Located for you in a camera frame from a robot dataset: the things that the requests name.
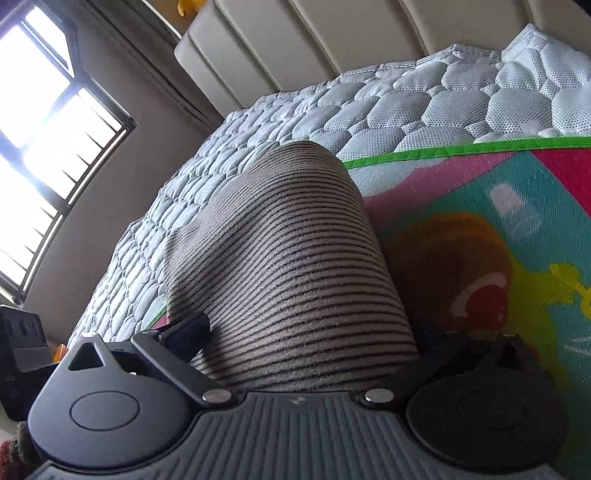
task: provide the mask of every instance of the yellow object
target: yellow object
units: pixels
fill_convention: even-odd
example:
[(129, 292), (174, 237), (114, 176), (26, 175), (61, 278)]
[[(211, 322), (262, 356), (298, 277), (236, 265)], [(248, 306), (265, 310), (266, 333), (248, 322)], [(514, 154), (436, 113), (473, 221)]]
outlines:
[(579, 277), (581, 273), (575, 267), (568, 264), (551, 264), (550, 273), (581, 294), (581, 312), (591, 320), (591, 288), (585, 287), (580, 282)]
[(197, 14), (207, 0), (178, 0), (177, 10), (181, 17)]
[(53, 354), (53, 361), (61, 362), (61, 360), (66, 356), (66, 353), (68, 353), (68, 347), (66, 347), (63, 343), (60, 343), (60, 346), (57, 347), (56, 353)]

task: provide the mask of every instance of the ribbed rubber surface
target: ribbed rubber surface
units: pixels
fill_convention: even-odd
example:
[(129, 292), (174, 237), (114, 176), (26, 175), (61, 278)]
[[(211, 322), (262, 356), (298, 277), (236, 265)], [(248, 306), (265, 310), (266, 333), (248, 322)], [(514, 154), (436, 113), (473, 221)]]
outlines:
[[(31, 478), (91, 478), (47, 465)], [(463, 472), (431, 458), (389, 413), (347, 393), (250, 393), (239, 407), (201, 415), (180, 446), (113, 480), (558, 480), (549, 467), (511, 475)]]

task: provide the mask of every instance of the window frame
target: window frame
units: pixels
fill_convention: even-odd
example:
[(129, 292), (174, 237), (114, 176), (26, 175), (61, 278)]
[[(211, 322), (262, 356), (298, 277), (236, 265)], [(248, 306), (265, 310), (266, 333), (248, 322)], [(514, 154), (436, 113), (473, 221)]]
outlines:
[[(36, 32), (35, 28), (29, 24), (25, 17), (35, 8), (38, 7), (55, 23), (56, 26), (66, 36), (66, 42), (70, 55), (70, 65), (72, 72), (68, 69), (67, 62), (61, 58), (61, 56), (50, 46), (46, 41), (43, 40), (42, 36)], [(105, 90), (103, 90), (98, 83), (96, 83), (84, 70), (82, 61), (80, 59), (80, 50), (78, 45), (78, 35), (76, 25), (68, 20), (57, 15), (52, 11), (43, 1), (28, 0), (23, 4), (19, 5), (17, 9), (9, 16), (6, 21), (0, 24), (0, 38), (2, 38), (10, 29), (15, 26), (19, 26), (25, 35), (37, 46), (37, 48), (45, 55), (45, 57), (57, 68), (63, 75), (68, 78), (70, 84), (61, 93), (58, 99), (53, 103), (49, 114), (46, 116), (46, 120), (51, 118), (52, 114), (58, 112), (71, 98), (76, 96), (81, 89), (86, 91), (93, 96), (120, 124), (121, 127), (118, 131), (115, 131), (112, 126), (110, 128), (115, 131), (113, 137), (109, 142), (102, 147), (95, 139), (90, 135), (86, 134), (90, 140), (92, 140), (99, 148), (100, 153), (94, 158), (94, 160), (87, 164), (84, 174), (80, 176), (78, 181), (71, 178), (66, 172), (64, 174), (74, 182), (74, 187), (68, 194), (67, 198), (62, 198), (55, 190), (48, 186), (41, 179), (36, 177), (25, 165), (24, 154), (29, 147), (29, 142), (22, 147), (16, 147), (0, 130), (0, 155), (7, 160), (9, 165), (20, 175), (28, 181), (35, 190), (57, 211), (53, 216), (49, 227), (45, 234), (41, 234), (42, 239), (37, 249), (32, 252), (33, 258), (27, 268), (24, 268), (19, 262), (16, 262), (8, 253), (4, 252), (9, 256), (15, 263), (21, 268), (24, 268), (25, 274), (20, 285), (16, 284), (10, 278), (8, 278), (2, 271), (0, 271), (0, 293), (1, 290), (7, 292), (12, 301), (16, 304), (22, 304), (24, 302), (27, 293), (31, 287), (31, 283), (35, 274), (37, 273), (45, 254), (51, 242), (57, 235), (57, 231), (67, 218), (68, 214), (72, 211), (73, 206), (76, 204), (76, 200), (79, 199), (80, 195), (84, 192), (85, 188), (89, 185), (96, 173), (112, 155), (116, 147), (127, 138), (127, 136), (134, 130), (136, 122), (131, 116), (125, 112), (123, 107), (119, 105)]]

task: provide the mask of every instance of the sunlight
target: sunlight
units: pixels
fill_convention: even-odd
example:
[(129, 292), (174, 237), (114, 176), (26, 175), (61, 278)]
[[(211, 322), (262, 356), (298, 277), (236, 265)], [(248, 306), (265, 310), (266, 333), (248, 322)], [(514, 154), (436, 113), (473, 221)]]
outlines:
[(66, 61), (65, 67), (72, 68), (66, 36), (39, 7), (35, 7), (26, 17), (37, 33), (54, 48), (57, 54)]
[(71, 205), (126, 130), (87, 90), (100, 97), (95, 84), (68, 89), (66, 35), (39, 7), (0, 38), (0, 63), (0, 273), (23, 292), (63, 215), (19, 173), (20, 162)]
[(53, 103), (68, 87), (64, 77), (20, 27), (0, 39), (0, 129), (17, 147), (41, 126)]

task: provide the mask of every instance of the wall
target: wall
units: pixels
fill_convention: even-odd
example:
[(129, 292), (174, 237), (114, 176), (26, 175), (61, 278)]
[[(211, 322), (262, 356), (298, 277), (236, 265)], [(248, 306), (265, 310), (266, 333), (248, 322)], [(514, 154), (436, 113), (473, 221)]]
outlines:
[(211, 131), (100, 25), (79, 28), (79, 42), (87, 72), (137, 127), (83, 192), (31, 285), (24, 308), (39, 314), (52, 343), (66, 343), (125, 228), (147, 211), (159, 188)]

